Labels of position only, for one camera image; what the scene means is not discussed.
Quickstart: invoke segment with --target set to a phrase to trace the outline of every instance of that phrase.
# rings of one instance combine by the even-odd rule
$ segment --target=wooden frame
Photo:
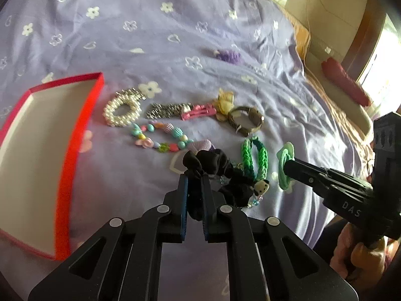
[[[386,11],[379,0],[367,0],[359,29],[341,63],[355,81],[358,81],[373,55],[385,20]]]

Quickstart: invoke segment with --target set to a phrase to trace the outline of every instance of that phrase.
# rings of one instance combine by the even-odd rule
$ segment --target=black scrunchie
[[[234,207],[248,206],[249,198],[253,195],[252,179],[245,177],[240,169],[234,168],[227,155],[221,149],[214,151],[200,150],[196,155],[189,151],[185,154],[182,164],[187,167],[185,175],[189,179],[200,180],[202,175],[226,176],[230,182],[220,188],[228,205]],[[202,220],[202,195],[200,185],[189,187],[187,208],[195,220]]]

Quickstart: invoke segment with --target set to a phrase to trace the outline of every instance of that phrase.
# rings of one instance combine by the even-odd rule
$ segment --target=green hair tie
[[[254,144],[257,148],[257,165],[258,172],[255,175],[253,171],[253,162],[252,162],[252,144]],[[259,140],[258,137],[253,137],[251,139],[245,139],[241,145],[241,155],[242,155],[242,164],[243,164],[243,172],[244,175],[253,181],[265,180],[267,177],[267,150],[265,145]]]
[[[284,144],[277,153],[278,158],[278,184],[281,189],[287,190],[291,178],[284,173],[284,164],[286,161],[294,159],[294,146],[289,141]]]

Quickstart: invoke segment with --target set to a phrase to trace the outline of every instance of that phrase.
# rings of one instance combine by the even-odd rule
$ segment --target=turquoise bead
[[[185,142],[183,142],[183,141],[179,141],[179,142],[177,143],[177,145],[178,145],[178,148],[179,148],[179,149],[184,149],[184,148],[185,148]]]
[[[180,128],[174,128],[173,131],[171,131],[171,134],[174,138],[179,138],[183,135],[183,132]]]
[[[131,131],[131,135],[137,136],[142,133],[141,129],[134,129]]]

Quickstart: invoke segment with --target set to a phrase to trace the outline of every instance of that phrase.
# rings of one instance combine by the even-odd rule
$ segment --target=colorful beaded bracelet
[[[178,143],[158,143],[144,135],[146,131],[155,131],[155,128],[162,129],[165,133],[170,133],[174,138],[180,141]],[[166,153],[168,151],[177,152],[180,149],[184,149],[189,143],[194,142],[192,139],[188,139],[180,128],[175,128],[171,123],[164,124],[157,121],[151,121],[148,125],[142,125],[141,127],[134,123],[131,134],[138,138],[135,141],[135,145],[142,146],[143,148],[154,148],[160,153]]]
[[[255,175],[253,171],[252,162],[252,144],[257,148],[257,164],[258,172]],[[263,195],[269,189],[269,182],[266,180],[267,177],[267,150],[265,145],[259,140],[258,137],[253,137],[250,139],[245,139],[241,145],[241,155],[242,155],[242,169],[246,177],[250,178],[255,182],[253,186],[254,196],[249,199],[248,208],[259,205],[262,200]]]

